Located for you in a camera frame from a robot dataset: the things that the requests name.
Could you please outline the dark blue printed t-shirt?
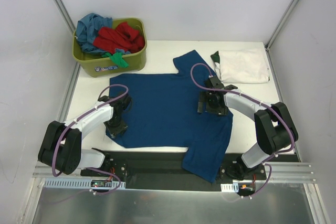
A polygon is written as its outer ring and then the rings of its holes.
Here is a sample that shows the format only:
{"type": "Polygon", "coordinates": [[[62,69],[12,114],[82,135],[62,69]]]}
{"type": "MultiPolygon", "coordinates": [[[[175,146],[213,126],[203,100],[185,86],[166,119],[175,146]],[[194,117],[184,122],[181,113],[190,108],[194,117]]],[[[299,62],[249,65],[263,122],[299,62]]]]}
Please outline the dark blue printed t-shirt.
{"type": "Polygon", "coordinates": [[[125,148],[185,147],[182,168],[213,183],[229,146],[233,114],[198,113],[198,85],[213,71],[197,51],[173,63],[177,73],[110,78],[111,96],[128,89],[132,99],[130,111],[122,116],[128,128],[114,141],[125,148]]]}

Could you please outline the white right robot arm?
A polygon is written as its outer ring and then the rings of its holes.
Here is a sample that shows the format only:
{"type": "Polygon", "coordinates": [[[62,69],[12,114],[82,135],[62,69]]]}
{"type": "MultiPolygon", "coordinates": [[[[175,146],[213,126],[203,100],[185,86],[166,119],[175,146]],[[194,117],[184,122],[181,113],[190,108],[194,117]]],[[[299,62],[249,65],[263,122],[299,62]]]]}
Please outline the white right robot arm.
{"type": "Polygon", "coordinates": [[[254,121],[256,144],[225,168],[231,179],[250,178],[260,164],[278,155],[283,148],[293,149],[298,132],[287,106],[282,102],[266,103],[242,93],[236,86],[225,86],[217,76],[204,81],[199,93],[197,112],[227,116],[234,109],[254,121]]]}

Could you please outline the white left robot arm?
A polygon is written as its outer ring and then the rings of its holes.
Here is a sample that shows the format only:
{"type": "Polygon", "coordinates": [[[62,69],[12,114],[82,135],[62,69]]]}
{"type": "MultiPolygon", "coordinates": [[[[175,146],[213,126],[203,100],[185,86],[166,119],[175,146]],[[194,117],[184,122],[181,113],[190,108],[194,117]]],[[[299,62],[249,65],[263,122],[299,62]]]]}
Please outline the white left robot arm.
{"type": "Polygon", "coordinates": [[[119,99],[106,95],[100,97],[94,107],[83,115],[65,122],[49,123],[41,144],[38,161],[70,175],[77,169],[92,168],[99,176],[110,173],[108,154],[92,148],[82,148],[82,140],[95,128],[104,125],[113,138],[123,135],[128,126],[122,119],[123,112],[132,99],[126,94],[119,99]]]}

